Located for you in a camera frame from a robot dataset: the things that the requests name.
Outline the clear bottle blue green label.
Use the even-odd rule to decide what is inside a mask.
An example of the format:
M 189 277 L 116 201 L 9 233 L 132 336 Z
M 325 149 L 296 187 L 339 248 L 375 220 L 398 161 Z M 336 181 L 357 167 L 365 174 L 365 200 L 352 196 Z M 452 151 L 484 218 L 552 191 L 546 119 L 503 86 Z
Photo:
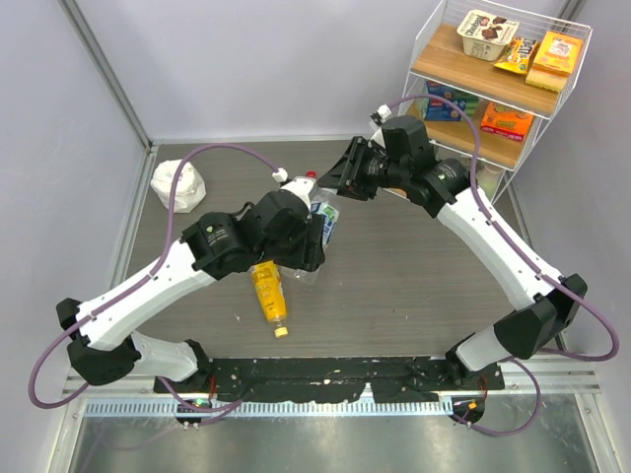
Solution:
M 340 207 L 336 193 L 332 189 L 320 188 L 312 199 L 311 212 L 313 215 L 321 215 L 323 217 L 321 241 L 323 250 L 326 250 L 340 216 Z M 314 272 L 296 270 L 294 277 L 299 282 L 311 285 L 315 282 L 317 274 L 318 270 Z

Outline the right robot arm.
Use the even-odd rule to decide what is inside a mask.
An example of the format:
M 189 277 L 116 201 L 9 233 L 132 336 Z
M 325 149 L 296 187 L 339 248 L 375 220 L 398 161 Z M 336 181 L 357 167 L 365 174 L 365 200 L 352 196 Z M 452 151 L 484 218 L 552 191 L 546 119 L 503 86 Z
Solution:
M 469 388 L 481 372 L 509 357 L 527 360 L 574 320 L 584 279 L 564 277 L 506 224 L 456 159 L 438 160 L 425 124 L 402 115 L 371 139 L 352 139 L 318 185 L 360 201 L 379 189 L 398 189 L 411 203 L 457 235 L 494 276 L 513 310 L 458 342 L 446 354 L 450 385 Z

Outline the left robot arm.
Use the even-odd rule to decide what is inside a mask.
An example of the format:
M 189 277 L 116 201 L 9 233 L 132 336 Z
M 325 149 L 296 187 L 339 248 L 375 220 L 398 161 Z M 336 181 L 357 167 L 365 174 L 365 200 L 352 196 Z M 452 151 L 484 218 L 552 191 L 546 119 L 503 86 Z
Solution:
M 58 304 L 63 327 L 86 322 L 67 347 L 72 368 L 92 386 L 144 374 L 190 392 L 203 390 L 211 374 L 201 346 L 155 339 L 139 326 L 188 294 L 258 263 L 316 270 L 324 261 L 323 227 L 324 218 L 288 190 L 271 191 L 238 213 L 203 215 L 171 244 L 158 269 L 148 266 L 90 301 Z

